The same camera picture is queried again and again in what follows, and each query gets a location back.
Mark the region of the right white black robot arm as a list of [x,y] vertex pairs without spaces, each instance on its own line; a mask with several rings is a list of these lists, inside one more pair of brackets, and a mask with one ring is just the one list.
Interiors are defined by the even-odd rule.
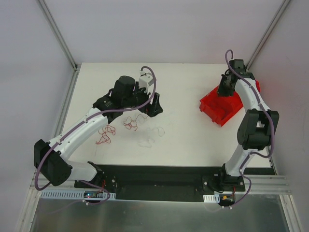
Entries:
[[247,72],[244,61],[227,61],[228,70],[222,74],[218,95],[237,93],[245,109],[245,116],[237,131],[238,146],[227,163],[223,164],[217,185],[219,191],[244,191],[243,173],[251,159],[267,146],[273,147],[279,113],[272,111],[263,101],[252,73]]

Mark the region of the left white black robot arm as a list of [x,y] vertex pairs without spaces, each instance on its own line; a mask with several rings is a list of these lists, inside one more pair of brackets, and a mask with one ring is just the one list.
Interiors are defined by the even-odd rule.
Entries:
[[88,138],[111,124],[123,112],[139,110],[149,117],[163,112],[159,94],[149,92],[156,87],[156,78],[141,72],[138,81],[130,76],[120,76],[107,94],[98,98],[84,116],[67,131],[45,142],[34,145],[34,166],[53,186],[67,180],[85,181],[91,188],[101,185],[102,170],[93,162],[71,161],[70,156]]

